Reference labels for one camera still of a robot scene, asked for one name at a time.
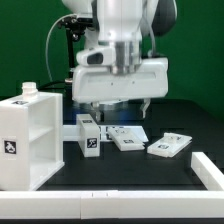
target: black label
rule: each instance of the black label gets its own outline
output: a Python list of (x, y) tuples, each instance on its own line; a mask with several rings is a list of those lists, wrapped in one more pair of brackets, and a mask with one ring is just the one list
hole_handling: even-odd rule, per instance
[(26, 104), (27, 102), (25, 102), (25, 101), (16, 101), (16, 102), (14, 102), (14, 103), (12, 103), (12, 104), (16, 104), (16, 105), (24, 105), (24, 104)]
[(168, 149), (169, 146), (168, 145), (159, 145), (158, 148), (160, 148), (160, 149)]
[(89, 138), (87, 139), (87, 148), (92, 149), (97, 147), (97, 139), (96, 138)]
[(106, 134), (106, 136), (107, 136), (107, 140), (110, 140), (110, 141), (112, 140), (109, 134)]
[(4, 141), (5, 153), (16, 155), (16, 142)]
[(124, 143), (130, 144), (130, 143), (134, 143), (134, 142), (132, 140), (124, 140)]
[(93, 121), (91, 121), (91, 120), (83, 120), (82, 121), (84, 124), (91, 124), (91, 123), (93, 123)]

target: white block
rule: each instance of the white block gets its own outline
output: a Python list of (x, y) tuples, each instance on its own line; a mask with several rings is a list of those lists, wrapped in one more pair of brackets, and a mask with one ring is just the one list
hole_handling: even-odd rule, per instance
[(224, 175), (202, 152), (192, 154), (191, 168), (210, 191), (224, 191)]
[(81, 196), (81, 219), (119, 217), (118, 191), (90, 191)]
[(130, 128), (112, 127), (108, 134), (120, 151), (136, 151), (145, 149), (144, 143), (132, 132)]
[(120, 192), (121, 219), (224, 217), (224, 192)]
[(164, 133), (164, 137), (150, 145), (147, 152), (162, 157), (173, 157), (190, 142), (192, 137), (174, 133)]
[[(101, 142), (111, 142), (112, 139), (108, 135), (108, 129), (112, 127), (116, 128), (130, 128), (132, 132), (139, 138), (142, 142), (148, 142), (148, 138), (142, 126), (118, 126), (118, 125), (100, 125)], [(79, 141), (79, 130), (77, 125), (64, 125), (63, 126), (63, 140), (64, 141)]]
[(0, 219), (80, 219), (80, 192), (0, 192)]
[(84, 157), (100, 156), (100, 128), (89, 114), (77, 115), (79, 146)]

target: white border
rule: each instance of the white border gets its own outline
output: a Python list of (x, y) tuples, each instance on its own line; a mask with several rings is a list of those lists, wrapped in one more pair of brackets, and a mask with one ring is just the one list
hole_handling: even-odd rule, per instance
[(193, 153), (192, 169), (216, 191), (0, 192), (0, 219), (224, 218), (224, 175)]
[[(133, 133), (141, 140), (142, 142), (148, 142), (148, 138), (145, 134), (145, 131), (142, 126), (122, 126), (122, 125), (99, 125), (100, 127), (100, 135), (101, 142), (111, 142), (112, 139), (107, 138), (107, 129), (109, 127), (122, 127), (122, 128), (130, 128)], [(80, 140), (79, 137), (79, 129), (77, 125), (63, 125), (63, 141), (71, 141), (77, 142)]]

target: white shelf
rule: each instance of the white shelf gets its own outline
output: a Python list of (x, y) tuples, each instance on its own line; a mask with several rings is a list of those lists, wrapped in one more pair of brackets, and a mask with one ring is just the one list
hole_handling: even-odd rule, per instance
[(35, 141), (36, 139), (44, 136), (45, 134), (51, 132), (53, 127), (44, 125), (35, 125), (29, 129), (29, 141)]
[(0, 102), (0, 190), (36, 190), (64, 165), (62, 95), (16, 101), (22, 96)]

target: green backdrop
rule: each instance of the green backdrop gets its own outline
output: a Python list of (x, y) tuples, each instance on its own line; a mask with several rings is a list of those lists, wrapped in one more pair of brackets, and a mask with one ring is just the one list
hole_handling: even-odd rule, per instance
[[(176, 1), (177, 24), (157, 39), (159, 52), (170, 61), (167, 98), (193, 100), (224, 121), (224, 1)], [(19, 94), (24, 81), (49, 82), (47, 33), (69, 11), (60, 0), (0, 0), (0, 10), (0, 96), (8, 97)], [(145, 39), (144, 51), (149, 45)], [(64, 30), (53, 33), (50, 65), (54, 80), (67, 77)]]

